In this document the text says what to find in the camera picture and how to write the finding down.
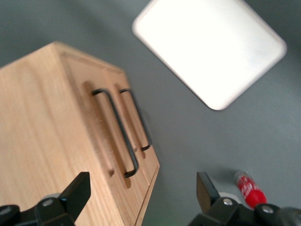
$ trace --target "black clamp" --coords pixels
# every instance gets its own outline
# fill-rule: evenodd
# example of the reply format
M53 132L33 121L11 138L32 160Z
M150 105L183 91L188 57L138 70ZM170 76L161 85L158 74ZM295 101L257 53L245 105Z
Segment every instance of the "black clamp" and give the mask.
M0 207L0 226L74 226L91 196L90 174L81 172L57 198L46 198L29 210Z
M209 176L197 173L197 198L203 214L189 226L301 226L301 210L258 204L248 209L235 200L220 197Z

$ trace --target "wooden panel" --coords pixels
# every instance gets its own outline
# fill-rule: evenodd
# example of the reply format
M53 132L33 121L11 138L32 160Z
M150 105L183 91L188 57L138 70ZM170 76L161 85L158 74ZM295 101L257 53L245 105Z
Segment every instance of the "wooden panel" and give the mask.
M0 70L0 205L24 211L89 171L92 195L77 225L122 225L54 45Z
M111 86L110 89L115 90L113 94L116 99L116 103L118 103L118 109L120 110L120 112L122 112L122 116L124 118L124 121L126 122L129 134L132 134L131 137L133 145L138 147L136 155L139 158L143 173L147 179L148 184L150 185L155 170L159 166L154 148L153 146L151 146L149 149L141 151L142 147L148 145L148 141L138 112L129 92L124 92L122 94L119 93L119 90L121 89L130 88L126 75L123 71L110 69L107 69L107 71L108 73L105 78L110 81L108 82L108 84L110 84Z
M120 68L61 43L0 70L0 205L17 204L24 211L89 171L92 194L76 224L141 224L158 160L152 147L140 151L145 135L115 79L129 87ZM133 164L108 99L90 95L97 88L110 89L125 114L141 165L131 178L124 178Z
M138 217L148 190L148 183L141 170L133 177L124 178L125 172L133 169L133 164L112 107L105 94L93 97L96 102L91 102L90 92L93 89L110 88L103 79L104 68L109 65L91 61L91 57L82 56L70 50L65 51L62 56L74 92L77 92L77 98L82 100L79 101L79 104L84 106L86 111L84 114L95 118L94 125L90 126L97 130L97 135L100 137L98 145L107 153L109 161L111 161L111 164L104 164L107 169L107 182L124 224L132 226Z

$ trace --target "white tray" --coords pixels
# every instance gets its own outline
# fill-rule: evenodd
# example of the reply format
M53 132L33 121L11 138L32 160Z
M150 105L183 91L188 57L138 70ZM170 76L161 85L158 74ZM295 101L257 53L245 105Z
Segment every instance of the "white tray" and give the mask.
M133 32L215 110L286 53L285 42L242 0L152 0Z

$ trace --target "red cap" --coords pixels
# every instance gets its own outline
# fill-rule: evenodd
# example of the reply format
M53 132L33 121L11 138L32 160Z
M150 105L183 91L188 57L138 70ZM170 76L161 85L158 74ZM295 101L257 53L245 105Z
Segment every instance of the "red cap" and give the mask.
M257 204L267 203L267 198L261 190L252 190L245 202L254 209Z

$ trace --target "metal screw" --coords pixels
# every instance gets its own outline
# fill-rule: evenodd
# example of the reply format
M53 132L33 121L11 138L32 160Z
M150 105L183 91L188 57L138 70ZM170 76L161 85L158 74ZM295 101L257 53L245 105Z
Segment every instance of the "metal screw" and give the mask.
M265 213L274 213L274 210L270 206L262 206L261 209Z
M224 199L223 202L227 206L232 206L233 205L233 202L231 201L231 199Z
M5 209L0 211L0 215L5 215L12 210L11 206L7 206Z
M47 199L45 202L42 203L43 206L49 206L53 203L52 199Z

